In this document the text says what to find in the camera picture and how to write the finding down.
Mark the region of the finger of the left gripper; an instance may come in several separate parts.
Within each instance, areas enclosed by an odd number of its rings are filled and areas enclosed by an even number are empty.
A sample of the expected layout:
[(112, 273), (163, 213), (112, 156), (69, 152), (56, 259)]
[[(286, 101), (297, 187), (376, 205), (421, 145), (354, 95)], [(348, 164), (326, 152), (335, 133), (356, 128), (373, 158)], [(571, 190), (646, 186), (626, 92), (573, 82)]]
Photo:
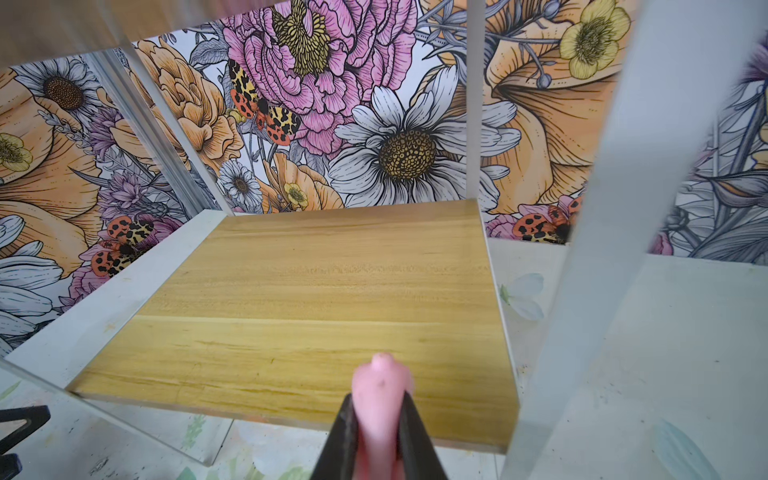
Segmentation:
[(50, 410), (46, 405), (1, 411), (2, 424), (20, 422), (15, 430), (1, 437), (1, 480), (13, 479), (22, 471), (18, 455), (11, 453), (11, 450), (44, 426), (50, 418)]

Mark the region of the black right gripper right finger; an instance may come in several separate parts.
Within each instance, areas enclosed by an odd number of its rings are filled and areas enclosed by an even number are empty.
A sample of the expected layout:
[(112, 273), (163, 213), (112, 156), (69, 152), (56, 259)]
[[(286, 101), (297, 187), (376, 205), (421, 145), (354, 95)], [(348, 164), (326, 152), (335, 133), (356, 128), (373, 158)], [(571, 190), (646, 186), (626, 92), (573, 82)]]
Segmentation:
[(409, 392), (398, 420), (398, 453), (406, 480), (448, 479)]

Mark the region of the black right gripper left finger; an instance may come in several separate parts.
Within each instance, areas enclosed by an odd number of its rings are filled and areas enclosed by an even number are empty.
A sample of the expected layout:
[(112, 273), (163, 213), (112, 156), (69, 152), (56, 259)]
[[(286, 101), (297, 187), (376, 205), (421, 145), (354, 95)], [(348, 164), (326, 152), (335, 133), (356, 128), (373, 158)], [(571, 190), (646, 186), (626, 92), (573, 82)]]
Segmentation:
[(310, 480), (352, 480), (354, 477), (359, 425), (352, 394), (345, 396)]

